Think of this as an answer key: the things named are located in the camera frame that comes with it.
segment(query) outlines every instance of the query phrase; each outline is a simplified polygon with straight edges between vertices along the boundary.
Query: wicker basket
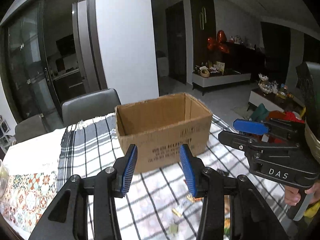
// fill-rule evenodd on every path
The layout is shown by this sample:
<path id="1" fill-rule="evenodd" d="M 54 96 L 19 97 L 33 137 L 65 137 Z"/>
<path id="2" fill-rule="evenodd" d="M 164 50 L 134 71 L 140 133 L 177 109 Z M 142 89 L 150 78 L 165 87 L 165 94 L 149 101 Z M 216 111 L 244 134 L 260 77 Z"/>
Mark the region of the wicker basket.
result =
<path id="1" fill-rule="evenodd" d="M 201 70 L 200 75 L 202 77 L 210 77 L 210 72 L 207 71 L 206 69 Z"/>

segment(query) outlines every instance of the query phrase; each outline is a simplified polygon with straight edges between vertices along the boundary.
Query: human hand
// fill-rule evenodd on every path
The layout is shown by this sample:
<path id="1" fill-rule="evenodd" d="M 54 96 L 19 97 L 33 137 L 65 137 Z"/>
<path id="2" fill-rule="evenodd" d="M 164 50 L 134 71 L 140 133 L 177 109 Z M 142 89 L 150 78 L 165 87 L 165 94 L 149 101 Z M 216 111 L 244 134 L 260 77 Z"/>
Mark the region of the human hand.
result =
<path id="1" fill-rule="evenodd" d="M 298 191 L 297 188 L 284 186 L 284 202 L 290 206 L 295 206 L 301 199 L 301 195 Z M 320 200 L 320 180 L 317 180 L 310 189 L 305 190 L 305 193 L 314 193 L 310 204 Z"/>

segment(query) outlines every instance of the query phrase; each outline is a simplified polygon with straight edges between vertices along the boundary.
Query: gray chair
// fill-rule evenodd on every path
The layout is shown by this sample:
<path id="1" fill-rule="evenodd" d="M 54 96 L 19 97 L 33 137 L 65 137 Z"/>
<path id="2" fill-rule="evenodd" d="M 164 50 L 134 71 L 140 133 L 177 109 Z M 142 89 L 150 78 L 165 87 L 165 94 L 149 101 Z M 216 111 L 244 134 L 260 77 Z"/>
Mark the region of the gray chair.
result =
<path id="1" fill-rule="evenodd" d="M 117 105 L 121 103 L 113 88 L 73 98 L 62 105 L 64 126 L 113 113 Z"/>
<path id="2" fill-rule="evenodd" d="M 15 127 L 15 138 L 17 143 L 46 134 L 47 130 L 42 122 L 41 115 L 29 117 Z"/>

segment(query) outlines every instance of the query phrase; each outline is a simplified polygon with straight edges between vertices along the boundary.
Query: glass door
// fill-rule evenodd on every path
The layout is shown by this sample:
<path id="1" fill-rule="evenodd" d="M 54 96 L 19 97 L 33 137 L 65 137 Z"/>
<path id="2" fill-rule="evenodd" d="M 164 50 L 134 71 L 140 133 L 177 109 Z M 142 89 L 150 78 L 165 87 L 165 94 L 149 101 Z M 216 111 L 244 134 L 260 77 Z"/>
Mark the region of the glass door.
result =
<path id="1" fill-rule="evenodd" d="M 25 11 L 8 27 L 8 65 L 12 93 L 23 119 L 41 114 L 49 130 L 63 124 L 47 86 L 38 40 L 40 3 Z"/>

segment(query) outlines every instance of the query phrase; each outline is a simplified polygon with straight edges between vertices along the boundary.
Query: black and white striped cloth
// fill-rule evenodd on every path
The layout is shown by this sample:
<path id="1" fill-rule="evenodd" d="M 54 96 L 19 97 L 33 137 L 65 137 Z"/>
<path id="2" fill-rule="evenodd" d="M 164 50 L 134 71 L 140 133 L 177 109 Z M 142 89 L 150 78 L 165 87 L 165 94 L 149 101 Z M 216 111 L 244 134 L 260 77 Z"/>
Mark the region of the black and white striped cloth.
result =
<path id="1" fill-rule="evenodd" d="M 234 131 L 213 115 L 206 151 L 199 155 L 204 165 L 228 171 L 231 177 L 247 175 L 281 220 L 286 211 L 283 186 L 250 174 L 244 153 L 218 141 L 223 129 Z M 57 189 L 60 190 L 72 174 L 82 178 L 94 176 L 123 155 L 114 114 L 69 126 L 61 142 Z M 202 202 L 193 204 L 181 218 L 172 213 L 172 208 L 188 194 L 183 180 L 181 163 L 134 175 L 129 193 L 123 199 L 115 199 L 122 239 L 196 239 Z M 179 230 L 170 235 L 167 229 L 173 221 Z M 93 196 L 89 196 L 88 239 L 94 239 Z"/>

